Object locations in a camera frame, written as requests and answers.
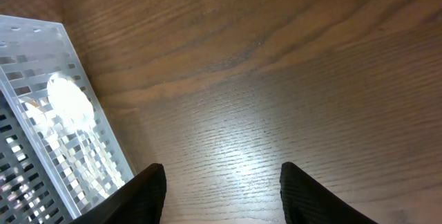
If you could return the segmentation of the clear perforated plastic basket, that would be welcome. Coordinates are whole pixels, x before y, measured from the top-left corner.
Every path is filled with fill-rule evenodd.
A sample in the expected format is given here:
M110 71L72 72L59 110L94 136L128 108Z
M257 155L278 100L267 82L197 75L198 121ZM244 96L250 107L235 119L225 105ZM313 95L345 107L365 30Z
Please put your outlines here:
M95 125L64 123L48 101L52 75L85 93ZM64 26L1 17L1 222L69 223L133 178Z

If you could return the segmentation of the white plastic spoon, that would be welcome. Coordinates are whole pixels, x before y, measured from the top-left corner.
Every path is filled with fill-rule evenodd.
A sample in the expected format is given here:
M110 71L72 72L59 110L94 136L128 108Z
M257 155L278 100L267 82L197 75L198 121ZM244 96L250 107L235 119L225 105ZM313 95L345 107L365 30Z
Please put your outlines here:
M64 123L76 129L95 125L93 105L74 80L63 74L50 77L47 84L48 101Z

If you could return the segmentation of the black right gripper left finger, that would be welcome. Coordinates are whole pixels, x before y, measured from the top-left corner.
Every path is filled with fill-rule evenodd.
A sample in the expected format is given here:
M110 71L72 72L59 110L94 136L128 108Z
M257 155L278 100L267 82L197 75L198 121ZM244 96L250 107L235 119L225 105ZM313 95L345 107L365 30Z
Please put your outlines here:
M165 198L164 167L153 163L72 224L159 224Z

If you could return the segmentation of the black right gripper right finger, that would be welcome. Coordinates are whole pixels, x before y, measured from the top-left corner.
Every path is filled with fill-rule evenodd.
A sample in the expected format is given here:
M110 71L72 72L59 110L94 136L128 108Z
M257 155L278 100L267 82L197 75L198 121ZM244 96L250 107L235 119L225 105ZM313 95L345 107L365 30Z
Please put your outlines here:
M376 224L292 162L282 164L280 197L287 224Z

